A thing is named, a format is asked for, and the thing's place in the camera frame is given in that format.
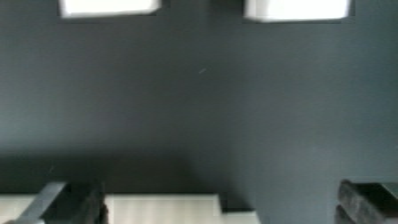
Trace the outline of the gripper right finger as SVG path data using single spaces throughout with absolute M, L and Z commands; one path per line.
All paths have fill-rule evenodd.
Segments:
M 334 224 L 398 224 L 398 182 L 342 180 L 337 201 Z

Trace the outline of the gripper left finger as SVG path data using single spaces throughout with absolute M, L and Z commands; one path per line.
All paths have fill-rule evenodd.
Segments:
M 14 224 L 108 224 L 103 185 L 97 182 L 49 182 Z

